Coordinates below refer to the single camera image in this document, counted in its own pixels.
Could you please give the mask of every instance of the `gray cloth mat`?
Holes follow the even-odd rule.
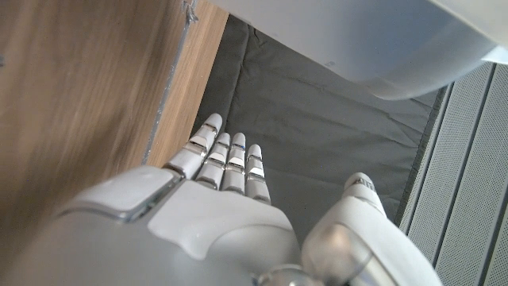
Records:
[[[438,92],[383,101],[229,17],[194,131],[217,112],[261,146],[272,204],[301,243],[354,172],[393,220]]]

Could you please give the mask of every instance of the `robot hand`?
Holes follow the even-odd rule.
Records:
[[[141,166],[80,193],[3,284],[441,284],[360,173],[300,255],[286,215],[270,205],[260,147],[245,159],[244,134],[217,135],[221,122],[212,114],[163,168]]]
[[[342,199],[307,236],[302,268],[278,267],[260,278],[262,286],[441,285],[432,265],[391,223],[371,179],[363,173],[346,181]]]
[[[163,168],[81,192],[0,284],[251,286],[299,263],[292,226],[270,205],[260,147],[245,152],[244,134],[219,135],[221,123],[212,114]]]

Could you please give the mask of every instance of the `wooden panel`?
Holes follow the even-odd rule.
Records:
[[[189,139],[229,15],[204,1],[196,14],[199,21],[190,26],[148,164],[162,166]]]
[[[0,2],[0,270],[63,201],[141,163],[185,25],[181,5]],[[223,26],[204,37],[217,45],[190,51],[211,58],[208,73]],[[207,72],[193,83],[204,88]],[[171,97],[184,95],[198,105],[202,90]],[[190,130],[191,116],[178,124]]]

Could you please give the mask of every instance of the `perforated metal panel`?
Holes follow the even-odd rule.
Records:
[[[505,211],[485,285],[506,284],[508,284],[508,213]]]
[[[446,92],[444,93],[444,97],[442,99],[441,106],[439,106],[436,120],[433,123],[432,131],[429,135],[429,140],[427,141],[427,146],[425,147],[425,151],[423,152],[420,165],[416,167],[418,168],[418,172],[417,175],[414,177],[413,187],[410,190],[409,197],[404,207],[404,212],[401,221],[398,225],[398,228],[402,230],[405,234],[407,234],[410,228],[411,220],[413,219],[414,209],[416,208],[417,205],[418,196],[420,195],[421,191],[421,186],[423,185],[423,180],[425,178],[425,174],[427,173],[427,168],[429,167],[430,157],[432,156],[432,151],[436,143],[436,137],[437,134],[439,133],[439,128],[441,127],[441,122],[443,120],[446,105],[448,103],[449,96],[452,93],[452,89],[453,85],[450,84]]]
[[[433,263],[483,105],[492,64],[455,82],[408,236]]]
[[[437,259],[445,284],[482,282],[507,187],[508,67],[497,66]]]

